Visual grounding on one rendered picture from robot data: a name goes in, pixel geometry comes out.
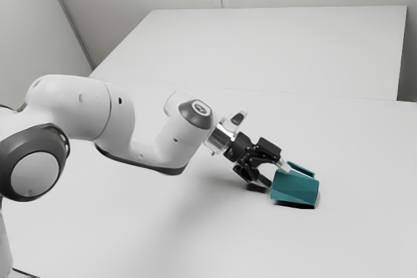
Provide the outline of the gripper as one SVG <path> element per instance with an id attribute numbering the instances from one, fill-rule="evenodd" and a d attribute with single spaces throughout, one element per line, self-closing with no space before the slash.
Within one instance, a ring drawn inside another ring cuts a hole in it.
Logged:
<path id="1" fill-rule="evenodd" d="M 223 156 L 235 163 L 233 170 L 247 183 L 260 183 L 266 188 L 271 187 L 271 180 L 259 171 L 259 166 L 264 163 L 274 164 L 279 169 L 288 173 L 290 165 L 281 156 L 281 148 L 274 143 L 260 137 L 256 144 L 243 132 L 238 132 L 226 148 Z"/>

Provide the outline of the teal faceted mug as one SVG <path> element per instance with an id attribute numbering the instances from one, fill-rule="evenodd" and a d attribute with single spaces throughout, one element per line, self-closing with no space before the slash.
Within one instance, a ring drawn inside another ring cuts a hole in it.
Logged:
<path id="1" fill-rule="evenodd" d="M 292 206 L 315 208 L 320 182 L 315 173 L 291 161 L 290 171 L 278 168 L 270 187 L 270 198 Z"/>

